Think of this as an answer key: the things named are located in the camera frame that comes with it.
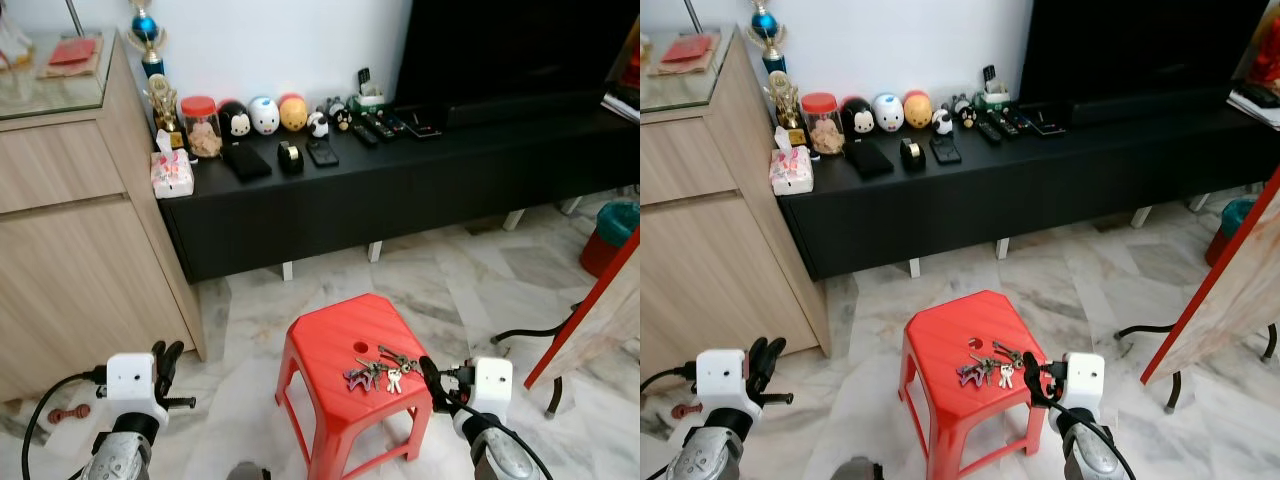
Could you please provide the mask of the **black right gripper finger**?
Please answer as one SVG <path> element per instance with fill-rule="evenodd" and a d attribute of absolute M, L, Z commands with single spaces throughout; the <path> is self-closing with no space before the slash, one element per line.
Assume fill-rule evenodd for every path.
<path fill-rule="evenodd" d="M 442 374 L 434 361 L 424 355 L 419 358 L 419 370 L 431 396 L 434 413 L 451 413 L 451 399 L 442 385 Z"/>
<path fill-rule="evenodd" d="M 1042 385 L 1042 370 L 1036 356 L 1030 352 L 1021 353 L 1024 383 L 1030 392 L 1030 406 L 1036 408 L 1050 407 L 1050 398 L 1044 394 Z"/>

